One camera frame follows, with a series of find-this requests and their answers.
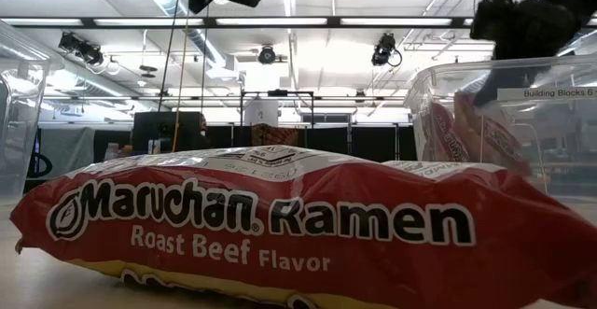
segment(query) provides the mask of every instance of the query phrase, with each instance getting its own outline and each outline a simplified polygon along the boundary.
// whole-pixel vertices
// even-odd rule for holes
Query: white label
[[[534,89],[499,89],[497,100],[597,99],[597,87],[540,87]]]

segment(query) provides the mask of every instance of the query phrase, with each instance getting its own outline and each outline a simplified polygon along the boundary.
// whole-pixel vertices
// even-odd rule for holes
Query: black robotic arm
[[[493,59],[554,56],[597,10],[597,0],[481,0],[471,27],[473,39],[495,42]],[[493,70],[475,106],[497,99],[500,88],[526,88],[543,68]]]

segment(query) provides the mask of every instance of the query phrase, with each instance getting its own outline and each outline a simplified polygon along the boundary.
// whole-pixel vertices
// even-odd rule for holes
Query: clear plastic bin
[[[22,196],[52,55],[0,21],[0,205]]]
[[[473,108],[488,81],[519,88]],[[597,56],[446,64],[411,85],[419,160],[492,162],[573,207],[597,201]]]

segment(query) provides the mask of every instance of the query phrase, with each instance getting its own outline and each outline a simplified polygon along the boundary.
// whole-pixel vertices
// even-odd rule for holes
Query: maruchan ramen package
[[[454,117],[446,107],[431,102],[414,122],[419,133],[417,146],[423,161],[470,162],[465,143],[454,131]]]
[[[492,165],[421,170],[286,146],[116,159],[11,220],[18,249],[280,307],[589,307],[592,225]]]
[[[531,165],[522,157],[521,144],[507,129],[503,112],[494,114],[501,116],[498,122],[473,106],[474,97],[474,93],[461,91],[454,95],[454,129],[465,143],[470,160],[497,164],[530,176]]]

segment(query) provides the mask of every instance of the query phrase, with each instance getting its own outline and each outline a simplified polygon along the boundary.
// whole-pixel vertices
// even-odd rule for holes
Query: fluorescent light
[[[168,26],[172,25],[187,25],[187,19],[100,19],[94,20],[95,24],[99,26]],[[203,19],[188,19],[188,25],[203,25]]]
[[[14,18],[0,19],[10,25],[61,25],[61,26],[83,26],[80,19],[34,19],[34,18]]]
[[[217,19],[219,25],[326,25],[324,18]]]
[[[64,69],[50,72],[46,77],[46,82],[51,85],[54,90],[85,90],[84,87],[76,87],[76,84],[78,84],[78,75]]]
[[[451,19],[425,19],[425,18],[402,18],[402,19],[341,19],[342,25],[403,25],[403,26],[422,26],[422,25],[450,25]]]

